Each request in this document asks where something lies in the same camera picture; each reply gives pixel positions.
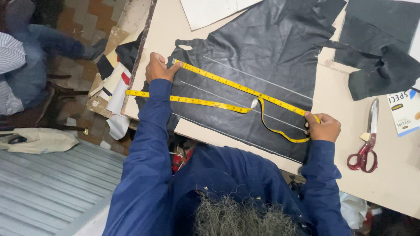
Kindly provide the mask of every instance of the scissors blade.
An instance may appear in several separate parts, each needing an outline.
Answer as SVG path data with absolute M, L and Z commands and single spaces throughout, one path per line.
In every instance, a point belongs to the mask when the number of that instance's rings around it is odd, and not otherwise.
M 367 124 L 367 132 L 371 134 L 376 133 L 376 128 L 378 126 L 378 116 L 379 116 L 379 99 L 375 98 L 372 102 L 369 112 L 369 121 Z

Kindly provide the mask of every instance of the yellow measuring tape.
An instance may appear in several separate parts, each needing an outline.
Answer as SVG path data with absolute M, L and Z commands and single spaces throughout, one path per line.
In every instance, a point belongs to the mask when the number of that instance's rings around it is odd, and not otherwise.
M 181 61 L 179 61 L 177 59 L 174 59 L 172 61 L 173 64 L 178 63 L 178 62 L 181 62 Z M 274 104 L 276 104 L 276 105 L 278 105 L 280 107 L 283 107 L 285 109 L 288 109 L 288 110 L 290 110 L 290 111 L 292 111 L 294 113 L 297 113 L 299 115 L 302 115 L 302 116 L 305 113 L 304 110 L 302 110 L 300 108 L 297 108 L 297 107 L 295 107 L 293 105 L 290 105 L 288 103 L 282 102 L 282 101 L 280 101 L 280 100 L 278 100 L 276 98 L 270 97 L 270 96 L 265 95 L 265 94 L 262 94 L 260 92 L 257 92 L 257 91 L 255 91 L 253 89 L 250 89 L 248 87 L 245 87 L 245 86 L 240 85 L 238 83 L 235 83 L 233 81 L 230 81 L 230 80 L 227 80 L 227 79 L 222 78 L 220 76 L 217 76 L 215 74 L 212 74 L 212 73 L 210 73 L 208 71 L 205 71 L 205 70 L 202 70 L 202 69 L 197 68 L 195 66 L 192 66 L 190 64 L 187 64 L 185 62 L 182 62 L 182 63 L 184 64 L 183 68 L 185 68 L 185 69 L 187 69 L 189 71 L 195 72 L 195 73 L 197 73 L 199 75 L 202 75 L 204 77 L 207 77 L 209 79 L 216 80 L 216 81 L 218 81 L 220 83 L 226 84 L 226 85 L 231 86 L 231 87 L 233 87 L 235 89 L 239 89 L 241 91 L 244 91 L 244 92 L 247 92 L 249 94 L 255 95 L 258 98 L 254 99 L 254 101 L 252 102 L 251 108 L 243 108 L 243 107 L 234 106 L 234 105 L 230 105 L 230 104 L 226 104 L 226 103 L 221 103 L 221 102 L 213 102 L 213 101 L 206 101 L 206 100 L 197 99 L 197 98 L 179 97 L 179 96 L 172 96 L 172 95 L 170 97 L 170 100 L 171 101 L 175 101 L 175 102 L 186 102 L 186 103 L 192 103 L 192 104 L 199 104 L 199 105 L 204 105 L 204 106 L 222 108 L 222 109 L 232 110 L 232 111 L 236 111 L 236 112 L 244 113 L 244 114 L 245 113 L 248 113 L 250 110 L 252 110 L 253 108 L 255 108 L 257 106 L 258 101 L 259 101 L 261 103 L 262 122 L 264 123 L 264 125 L 268 129 L 270 129 L 273 132 L 276 132 L 278 134 L 283 135 L 287 140 L 289 140 L 289 141 L 291 141 L 293 143 L 303 143 L 303 142 L 306 142 L 306 141 L 308 141 L 310 139 L 310 138 L 305 138 L 305 139 L 292 139 L 292 138 L 289 138 L 284 132 L 282 132 L 280 130 L 274 130 L 274 129 L 271 129 L 270 127 L 268 127 L 265 124 L 265 121 L 264 121 L 264 100 L 267 100 L 269 102 L 272 102 L 272 103 L 274 103 Z M 126 91 L 126 95 L 139 96 L 139 97 L 149 97 L 149 93 L 148 92 L 135 91 L 135 90 L 127 90 Z

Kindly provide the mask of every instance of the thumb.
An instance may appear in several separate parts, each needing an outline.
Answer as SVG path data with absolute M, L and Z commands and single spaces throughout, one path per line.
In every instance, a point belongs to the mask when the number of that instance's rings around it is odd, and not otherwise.
M 175 63 L 171 66 L 171 68 L 169 68 L 169 71 L 171 72 L 171 74 L 174 75 L 183 66 L 184 66 L 184 64 L 182 62 Z
M 315 116 L 312 113 L 310 113 L 309 111 L 305 112 L 304 116 L 305 116 L 306 120 L 308 121 L 309 126 L 319 124 L 318 121 L 316 120 Z

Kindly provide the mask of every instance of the man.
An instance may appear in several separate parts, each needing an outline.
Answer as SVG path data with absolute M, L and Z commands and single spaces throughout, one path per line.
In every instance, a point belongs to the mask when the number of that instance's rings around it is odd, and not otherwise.
M 317 114 L 321 124 L 305 114 L 312 146 L 299 196 L 274 163 L 230 147 L 199 145 L 172 177 L 166 123 L 173 76 L 181 67 L 166 69 L 161 55 L 150 54 L 150 98 L 139 112 L 104 236 L 350 235 L 335 180 L 341 178 L 334 165 L 341 125 L 326 114 Z
M 47 54 L 95 62 L 108 41 L 90 47 L 57 30 L 29 24 L 34 10 L 31 0 L 0 0 L 0 115 L 35 107 L 46 98 Z M 7 48 L 22 45 L 24 51 Z M 24 55 L 23 63 L 19 57 L 14 64 L 17 68 L 8 63 L 16 55 Z

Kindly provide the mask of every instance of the scissors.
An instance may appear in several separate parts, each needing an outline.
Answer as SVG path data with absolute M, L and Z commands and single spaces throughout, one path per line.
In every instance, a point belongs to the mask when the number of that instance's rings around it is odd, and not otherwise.
M 359 170 L 362 169 L 363 172 L 372 173 L 378 167 L 378 157 L 373 151 L 373 147 L 376 143 L 376 127 L 378 125 L 378 115 L 379 115 L 379 100 L 375 98 L 373 101 L 370 112 L 369 112 L 369 121 L 367 124 L 367 132 L 370 133 L 370 138 L 365 142 L 362 148 L 359 150 L 357 154 L 351 154 L 349 158 L 347 158 L 347 166 L 352 170 Z M 368 153 L 373 154 L 373 165 L 369 170 L 366 170 L 366 165 L 368 163 Z M 357 157 L 356 164 L 351 165 L 350 160 L 353 157 Z

